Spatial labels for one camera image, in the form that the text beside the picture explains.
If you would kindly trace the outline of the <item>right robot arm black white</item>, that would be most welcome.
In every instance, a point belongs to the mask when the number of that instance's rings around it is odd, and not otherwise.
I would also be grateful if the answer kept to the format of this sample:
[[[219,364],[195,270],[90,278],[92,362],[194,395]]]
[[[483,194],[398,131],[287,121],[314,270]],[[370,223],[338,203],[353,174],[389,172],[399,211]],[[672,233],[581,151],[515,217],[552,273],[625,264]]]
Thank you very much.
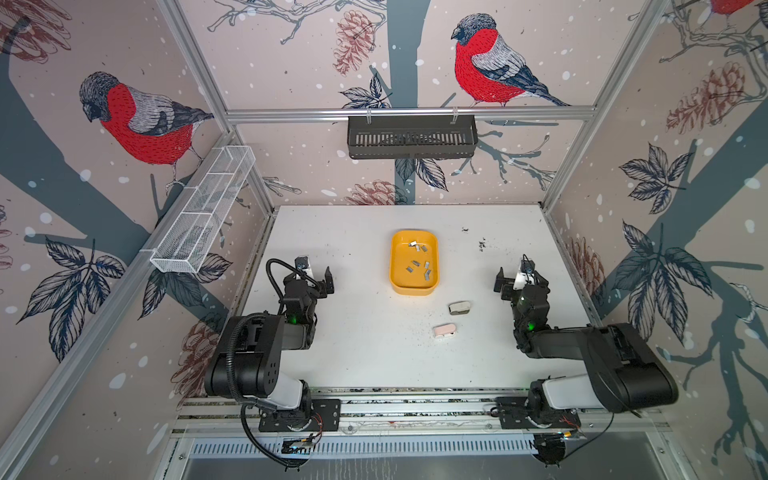
[[[493,291],[510,304],[517,349],[531,359],[580,361],[581,375],[531,383],[526,410],[536,423],[556,413],[604,408],[618,414],[672,405],[676,383],[646,341],[629,324],[558,328],[548,324],[549,282],[530,261],[511,278],[500,270]]]

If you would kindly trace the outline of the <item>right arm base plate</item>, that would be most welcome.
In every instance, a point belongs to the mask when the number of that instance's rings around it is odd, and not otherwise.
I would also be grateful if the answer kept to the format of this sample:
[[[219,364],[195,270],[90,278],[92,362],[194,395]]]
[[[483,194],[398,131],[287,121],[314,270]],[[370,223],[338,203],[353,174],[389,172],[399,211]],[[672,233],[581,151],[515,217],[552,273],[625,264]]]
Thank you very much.
[[[497,397],[495,411],[503,430],[581,428],[575,410],[554,409],[545,400],[531,402],[527,397]]]

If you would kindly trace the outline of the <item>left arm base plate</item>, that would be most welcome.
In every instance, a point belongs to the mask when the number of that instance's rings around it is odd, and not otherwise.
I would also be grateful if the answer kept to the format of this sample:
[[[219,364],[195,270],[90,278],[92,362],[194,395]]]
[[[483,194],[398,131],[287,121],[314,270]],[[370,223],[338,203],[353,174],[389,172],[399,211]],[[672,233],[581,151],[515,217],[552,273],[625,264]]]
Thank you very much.
[[[336,432],[339,428],[341,401],[313,399],[297,409],[264,412],[258,431],[261,433]]]

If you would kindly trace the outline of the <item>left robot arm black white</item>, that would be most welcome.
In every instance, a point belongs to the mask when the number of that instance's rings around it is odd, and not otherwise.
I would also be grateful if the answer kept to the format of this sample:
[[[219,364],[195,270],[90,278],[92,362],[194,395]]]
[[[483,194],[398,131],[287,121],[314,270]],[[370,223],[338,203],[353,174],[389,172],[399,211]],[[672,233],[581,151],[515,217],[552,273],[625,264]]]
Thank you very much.
[[[219,336],[203,386],[213,397],[234,400],[280,419],[313,415],[308,384],[281,372],[282,353],[309,349],[316,334],[317,303],[335,292],[332,272],[316,280],[297,264],[272,258],[265,264],[278,310],[232,316]]]

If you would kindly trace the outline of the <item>yellow plastic tray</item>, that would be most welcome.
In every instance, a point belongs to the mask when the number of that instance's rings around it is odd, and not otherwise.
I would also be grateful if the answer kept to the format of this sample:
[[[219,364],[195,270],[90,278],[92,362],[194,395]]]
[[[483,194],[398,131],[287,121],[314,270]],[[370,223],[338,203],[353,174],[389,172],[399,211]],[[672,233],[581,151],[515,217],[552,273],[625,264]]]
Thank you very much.
[[[400,230],[391,241],[389,278],[405,296],[428,296],[440,280],[437,237],[425,230]]]

